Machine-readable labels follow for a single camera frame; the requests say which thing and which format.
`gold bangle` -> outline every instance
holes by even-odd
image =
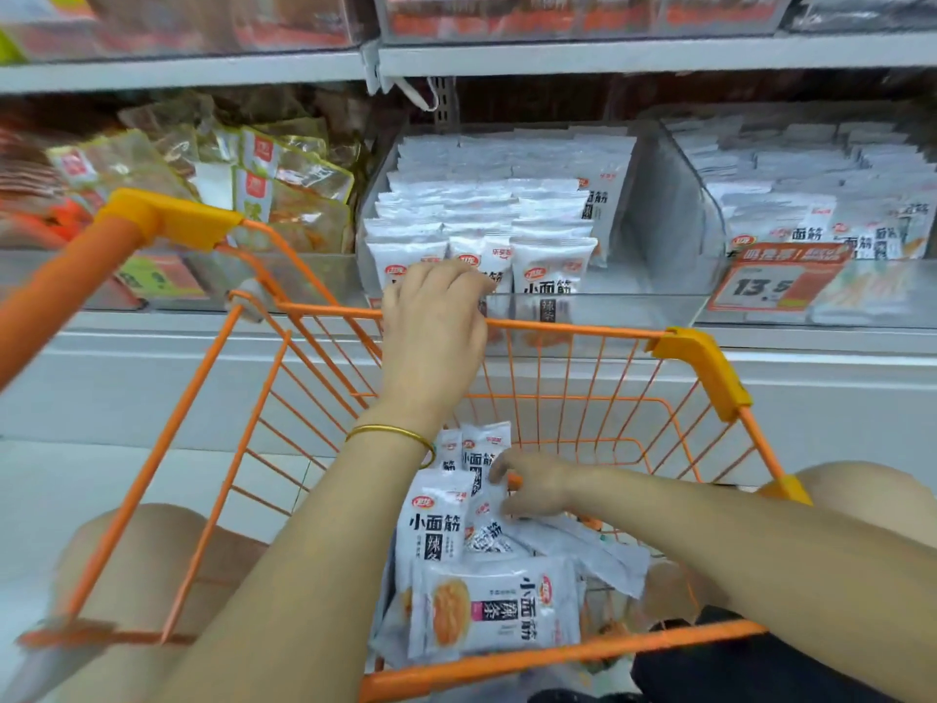
[[[391,434],[399,434],[400,436],[409,436],[412,439],[415,439],[420,444],[427,448],[427,451],[430,453],[429,461],[424,464],[420,464],[421,469],[425,469],[427,466],[430,466],[434,461],[436,461],[436,446],[432,441],[429,441],[416,432],[409,431],[407,429],[401,429],[399,426],[391,425],[358,425],[354,427],[351,431],[345,436],[345,441],[348,441],[355,434],[361,434],[367,431],[386,431]]]

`hand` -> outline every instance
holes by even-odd
[[[464,261],[420,262],[384,291],[380,406],[428,439],[475,380],[488,329],[478,302],[495,282]]]
[[[570,486],[576,468],[556,456],[509,449],[495,459],[488,480],[499,484],[508,471],[524,480],[501,504],[506,516],[554,516],[571,507]]]

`stack of snack packages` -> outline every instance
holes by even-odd
[[[937,204],[937,165],[911,134],[893,122],[812,122],[784,105],[663,123],[719,204],[730,256],[757,242],[849,244],[860,260],[812,310],[900,312],[910,273],[896,259],[924,257]]]
[[[644,590],[644,547],[568,516],[501,514],[507,479],[488,477],[510,432],[510,422],[444,429],[435,461],[413,479],[397,521],[395,594],[370,642],[393,668],[577,644],[601,629],[581,621],[591,583],[624,601]]]
[[[571,294],[607,265],[635,138],[626,127],[515,129],[404,138],[389,192],[364,221],[381,288],[415,261],[461,259],[496,293]],[[516,302],[517,318],[570,322],[556,299]]]
[[[227,100],[182,93],[126,108],[118,117],[127,130],[48,156],[90,212],[113,190],[135,187],[239,211],[273,227],[297,252],[350,253],[350,205],[366,161],[361,140],[330,138],[325,120],[288,96],[265,104],[256,95]],[[276,117],[287,120],[269,120]],[[264,234],[241,227],[229,240],[248,251],[273,248]]]

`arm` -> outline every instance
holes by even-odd
[[[358,424],[436,437],[482,361],[490,288],[446,261],[387,290],[383,388]],[[357,701],[391,533],[426,455],[407,436],[350,439],[156,702]]]
[[[545,455],[492,468],[524,479],[512,515],[588,514],[712,579],[733,610],[888,696],[937,690],[937,550],[784,500]]]

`forearm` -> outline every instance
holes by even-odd
[[[383,405],[359,424],[439,427]],[[158,702],[356,701],[391,533],[425,455],[406,436],[350,439]]]
[[[577,468],[570,507],[712,579],[739,614],[884,693],[937,690],[937,551],[820,508]]]

